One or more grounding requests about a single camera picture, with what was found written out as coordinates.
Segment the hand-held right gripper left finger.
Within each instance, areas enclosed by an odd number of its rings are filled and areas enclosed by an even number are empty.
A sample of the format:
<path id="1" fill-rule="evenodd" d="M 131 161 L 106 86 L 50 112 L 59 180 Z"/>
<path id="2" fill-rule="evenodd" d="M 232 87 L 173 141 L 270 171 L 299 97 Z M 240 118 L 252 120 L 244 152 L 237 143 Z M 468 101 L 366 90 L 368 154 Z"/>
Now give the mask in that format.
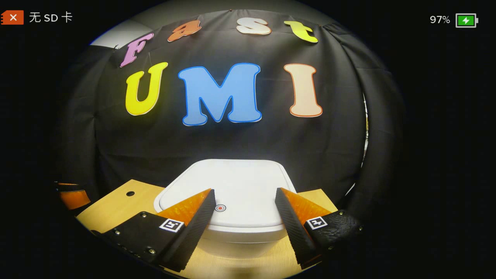
<path id="1" fill-rule="evenodd" d="M 148 265 L 180 272 L 207 228 L 215 205 L 215 191 L 209 188 L 159 213 L 141 211 L 105 232 L 92 233 Z"/>

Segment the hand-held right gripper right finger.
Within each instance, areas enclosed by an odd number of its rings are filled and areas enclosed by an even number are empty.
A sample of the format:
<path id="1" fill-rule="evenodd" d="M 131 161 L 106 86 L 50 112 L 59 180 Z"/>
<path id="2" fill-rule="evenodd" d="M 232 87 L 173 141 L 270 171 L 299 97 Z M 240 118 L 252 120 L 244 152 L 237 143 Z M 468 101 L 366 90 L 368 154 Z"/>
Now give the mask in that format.
<path id="1" fill-rule="evenodd" d="M 276 190 L 275 205 L 302 269 L 337 258 L 364 230 L 345 210 L 329 211 L 288 189 Z"/>

